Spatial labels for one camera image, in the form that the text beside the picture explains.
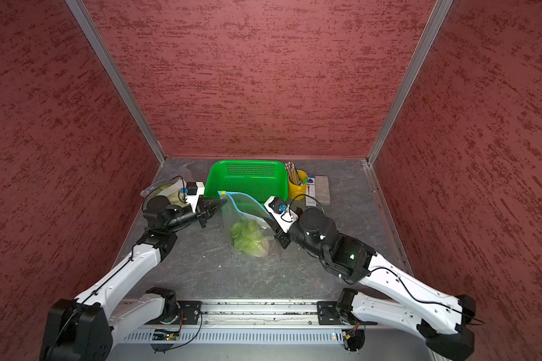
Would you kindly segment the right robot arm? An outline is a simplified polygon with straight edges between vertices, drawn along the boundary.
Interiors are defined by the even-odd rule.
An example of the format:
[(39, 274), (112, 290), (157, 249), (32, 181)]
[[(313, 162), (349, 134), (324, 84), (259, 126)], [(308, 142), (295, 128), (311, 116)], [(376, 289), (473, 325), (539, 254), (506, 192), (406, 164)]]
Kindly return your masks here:
[(474, 353), (475, 335), (469, 329), (476, 315), (472, 297), (442, 293), (408, 275), (372, 247), (341, 233), (317, 208), (296, 213), (281, 204), (269, 205), (267, 210), (283, 248), (295, 243), (331, 275), (388, 297), (376, 299), (351, 288), (343, 290), (337, 308), (349, 323), (382, 323), (403, 330), (450, 360), (466, 360)]

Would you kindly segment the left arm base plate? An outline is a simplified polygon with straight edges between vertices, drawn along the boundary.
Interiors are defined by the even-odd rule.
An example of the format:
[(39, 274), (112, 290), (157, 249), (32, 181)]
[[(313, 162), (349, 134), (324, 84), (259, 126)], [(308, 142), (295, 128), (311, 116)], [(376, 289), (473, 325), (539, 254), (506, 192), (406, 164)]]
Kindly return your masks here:
[(154, 319), (162, 325), (198, 325), (203, 303), (200, 301), (170, 301), (161, 314)]

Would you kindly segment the chinese cabbage back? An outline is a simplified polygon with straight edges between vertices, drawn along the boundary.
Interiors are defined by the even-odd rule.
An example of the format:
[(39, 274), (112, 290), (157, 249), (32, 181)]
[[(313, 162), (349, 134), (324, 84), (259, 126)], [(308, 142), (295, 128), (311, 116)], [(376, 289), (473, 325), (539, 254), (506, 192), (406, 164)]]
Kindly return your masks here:
[(258, 258), (267, 257), (269, 239), (265, 230), (256, 220), (242, 219), (230, 228), (230, 243), (241, 254)]

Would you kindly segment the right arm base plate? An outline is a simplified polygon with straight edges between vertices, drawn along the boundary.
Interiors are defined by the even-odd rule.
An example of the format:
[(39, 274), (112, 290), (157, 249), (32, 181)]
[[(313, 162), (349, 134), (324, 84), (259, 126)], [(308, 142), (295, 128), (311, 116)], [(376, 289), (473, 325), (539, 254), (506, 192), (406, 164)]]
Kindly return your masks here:
[(316, 304), (318, 322), (322, 326), (327, 325), (351, 325), (355, 326), (358, 320), (349, 312), (337, 308), (337, 302), (319, 301)]

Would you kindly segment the clear zipper bag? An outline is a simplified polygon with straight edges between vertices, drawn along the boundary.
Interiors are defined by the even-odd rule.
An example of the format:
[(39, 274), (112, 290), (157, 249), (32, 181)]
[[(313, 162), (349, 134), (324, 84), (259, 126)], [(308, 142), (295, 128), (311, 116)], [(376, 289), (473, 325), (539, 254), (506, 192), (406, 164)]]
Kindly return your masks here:
[(179, 167), (167, 166), (159, 171), (158, 179), (144, 189), (140, 196), (143, 198), (141, 210), (144, 210), (148, 202), (155, 196), (165, 196), (172, 205), (187, 206), (188, 200), (183, 189), (189, 181), (193, 181), (188, 164)]
[(224, 229), (231, 246), (240, 254), (266, 258), (271, 255), (275, 232), (266, 209), (255, 198), (240, 192), (219, 191)]

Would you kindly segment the chinese cabbage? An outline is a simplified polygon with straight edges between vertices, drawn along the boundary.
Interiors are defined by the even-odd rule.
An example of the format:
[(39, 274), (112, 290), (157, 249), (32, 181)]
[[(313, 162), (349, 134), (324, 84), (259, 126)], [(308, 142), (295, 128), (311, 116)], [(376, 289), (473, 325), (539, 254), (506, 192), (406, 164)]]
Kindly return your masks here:
[(183, 184), (180, 180), (174, 184), (163, 184), (154, 191), (153, 196), (165, 196), (172, 205), (183, 206), (186, 205), (186, 202), (181, 195), (182, 188)]
[(258, 258), (267, 257), (269, 239), (265, 230), (256, 220), (242, 219), (230, 228), (230, 243), (241, 254)]

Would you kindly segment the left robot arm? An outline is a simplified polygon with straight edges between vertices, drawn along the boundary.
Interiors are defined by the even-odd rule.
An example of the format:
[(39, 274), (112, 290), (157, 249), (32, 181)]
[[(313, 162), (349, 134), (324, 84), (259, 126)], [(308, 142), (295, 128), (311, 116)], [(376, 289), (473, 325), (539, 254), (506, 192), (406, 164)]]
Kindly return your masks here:
[(172, 251), (180, 230), (208, 220), (225, 202), (202, 195), (188, 205), (174, 205), (155, 196), (143, 207), (147, 226), (129, 254), (108, 274), (74, 299), (60, 299), (48, 312), (39, 358), (41, 360), (105, 360), (131, 332), (151, 320), (182, 323), (176, 292), (153, 287), (128, 305), (123, 298)]

